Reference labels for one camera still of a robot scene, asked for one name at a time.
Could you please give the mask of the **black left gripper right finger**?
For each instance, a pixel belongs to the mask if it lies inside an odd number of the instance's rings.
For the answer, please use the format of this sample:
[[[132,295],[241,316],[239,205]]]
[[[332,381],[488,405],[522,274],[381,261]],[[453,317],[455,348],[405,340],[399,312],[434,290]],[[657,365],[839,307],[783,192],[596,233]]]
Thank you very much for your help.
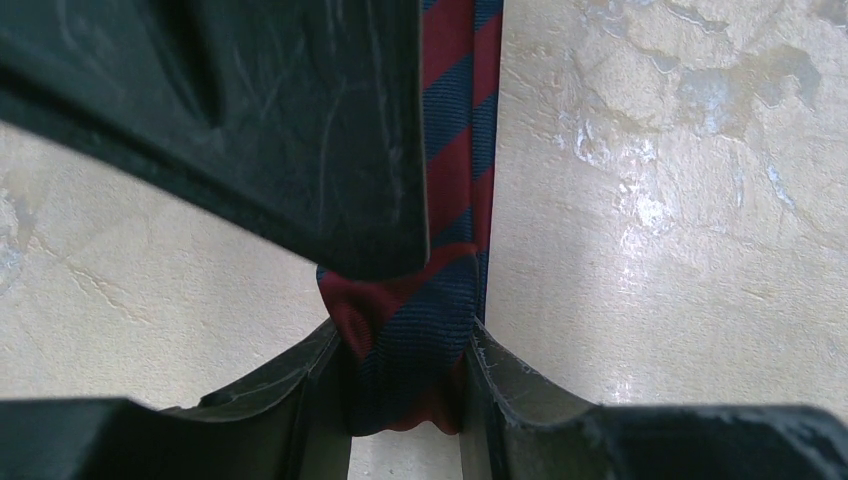
[[[467,479],[843,479],[847,429],[802,405],[600,405],[481,324],[466,351]]]

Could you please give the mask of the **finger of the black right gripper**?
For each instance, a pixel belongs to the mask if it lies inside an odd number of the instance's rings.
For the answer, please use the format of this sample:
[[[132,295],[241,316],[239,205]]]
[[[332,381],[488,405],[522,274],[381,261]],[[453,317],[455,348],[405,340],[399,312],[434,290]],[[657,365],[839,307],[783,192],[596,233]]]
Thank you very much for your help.
[[[429,257],[417,1],[5,1],[1,117],[354,280]]]

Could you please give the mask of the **red navy striped tie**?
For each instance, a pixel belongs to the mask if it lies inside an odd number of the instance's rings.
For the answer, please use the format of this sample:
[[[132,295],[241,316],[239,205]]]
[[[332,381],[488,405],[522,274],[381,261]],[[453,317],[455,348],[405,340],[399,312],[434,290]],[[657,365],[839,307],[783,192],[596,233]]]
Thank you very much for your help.
[[[377,283],[321,268],[317,285],[351,365],[350,433],[462,426],[464,351],[485,317],[501,63],[500,1],[423,5],[423,120],[430,258]]]

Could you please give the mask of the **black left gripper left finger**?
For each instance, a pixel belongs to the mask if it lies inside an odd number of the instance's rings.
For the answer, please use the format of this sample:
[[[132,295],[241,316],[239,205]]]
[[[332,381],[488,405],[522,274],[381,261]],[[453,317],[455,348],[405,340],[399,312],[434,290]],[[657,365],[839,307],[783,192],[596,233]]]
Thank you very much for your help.
[[[192,408],[5,400],[5,479],[344,479],[351,437],[331,322]]]

